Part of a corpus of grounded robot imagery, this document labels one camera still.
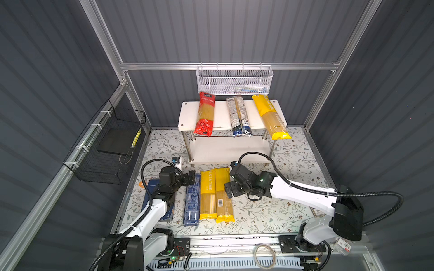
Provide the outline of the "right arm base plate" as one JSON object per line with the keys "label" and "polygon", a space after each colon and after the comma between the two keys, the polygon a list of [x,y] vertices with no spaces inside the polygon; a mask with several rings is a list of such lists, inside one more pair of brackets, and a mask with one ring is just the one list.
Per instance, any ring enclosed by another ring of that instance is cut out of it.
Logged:
{"label": "right arm base plate", "polygon": [[296,235],[280,235],[278,236],[279,246],[283,253],[314,253],[318,252],[322,254],[326,252],[326,246],[322,243],[318,245],[312,245],[311,243],[302,239],[297,240]]}

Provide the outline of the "clear blue spaghetti pack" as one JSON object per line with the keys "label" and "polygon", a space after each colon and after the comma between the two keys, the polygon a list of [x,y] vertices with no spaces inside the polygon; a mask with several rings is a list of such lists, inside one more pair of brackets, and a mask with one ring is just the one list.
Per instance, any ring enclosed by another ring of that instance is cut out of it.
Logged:
{"label": "clear blue spaghetti pack", "polygon": [[253,133],[243,98],[241,96],[229,97],[226,99],[226,102],[231,122],[232,136],[252,136]]}

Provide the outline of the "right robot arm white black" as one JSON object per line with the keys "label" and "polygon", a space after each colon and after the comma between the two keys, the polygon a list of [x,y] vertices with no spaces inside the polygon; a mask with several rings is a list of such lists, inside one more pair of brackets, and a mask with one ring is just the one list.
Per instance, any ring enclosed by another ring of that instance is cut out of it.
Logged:
{"label": "right robot arm white black", "polygon": [[323,217],[303,222],[295,243],[299,247],[315,246],[323,241],[343,238],[357,242],[362,239],[363,207],[356,198],[346,198],[348,189],[339,196],[332,196],[333,189],[325,189],[285,182],[272,172],[256,174],[233,161],[230,166],[232,181],[225,184],[229,198],[246,195],[251,201],[262,198],[283,199],[301,203],[324,213]]}

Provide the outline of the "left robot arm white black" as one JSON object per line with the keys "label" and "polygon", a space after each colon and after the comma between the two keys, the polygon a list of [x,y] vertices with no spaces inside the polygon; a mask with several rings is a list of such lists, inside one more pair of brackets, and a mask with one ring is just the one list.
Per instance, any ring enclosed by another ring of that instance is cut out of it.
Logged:
{"label": "left robot arm white black", "polygon": [[196,183],[196,172],[183,173],[174,163],[159,173],[159,183],[150,191],[146,182],[143,186],[148,196],[148,205],[128,228],[107,236],[102,252],[91,267],[91,271],[144,271],[158,254],[174,248],[172,230],[156,228],[157,223],[174,205],[175,195],[185,186]]}

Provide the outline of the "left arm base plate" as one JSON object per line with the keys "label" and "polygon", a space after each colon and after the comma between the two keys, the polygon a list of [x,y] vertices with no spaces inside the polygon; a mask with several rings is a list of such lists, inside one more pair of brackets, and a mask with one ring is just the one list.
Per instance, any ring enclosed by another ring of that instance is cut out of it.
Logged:
{"label": "left arm base plate", "polygon": [[191,239],[190,238],[175,238],[174,245],[158,254],[158,257],[170,256],[187,256],[190,253]]}

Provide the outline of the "blue spaghetti box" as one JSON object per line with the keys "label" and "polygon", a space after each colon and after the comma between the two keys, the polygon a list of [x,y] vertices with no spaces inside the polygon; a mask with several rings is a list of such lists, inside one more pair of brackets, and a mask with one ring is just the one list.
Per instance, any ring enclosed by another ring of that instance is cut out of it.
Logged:
{"label": "blue spaghetti box", "polygon": [[200,223],[201,175],[195,175],[195,184],[186,188],[183,225],[197,226]]}

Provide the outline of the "red spaghetti pack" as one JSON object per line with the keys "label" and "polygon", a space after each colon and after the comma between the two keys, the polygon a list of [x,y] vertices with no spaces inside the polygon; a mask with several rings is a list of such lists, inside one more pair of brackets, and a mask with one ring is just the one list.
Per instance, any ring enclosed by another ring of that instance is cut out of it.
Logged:
{"label": "red spaghetti pack", "polygon": [[210,137],[214,127],[215,96],[200,92],[200,105],[194,133]]}

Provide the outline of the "yellow Pastatime spaghetti pack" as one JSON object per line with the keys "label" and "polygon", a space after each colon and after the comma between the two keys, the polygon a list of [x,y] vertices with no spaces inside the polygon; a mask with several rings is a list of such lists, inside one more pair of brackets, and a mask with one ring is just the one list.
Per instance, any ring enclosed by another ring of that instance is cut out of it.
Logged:
{"label": "yellow Pastatime spaghetti pack", "polygon": [[200,220],[217,218],[215,170],[201,172]]}

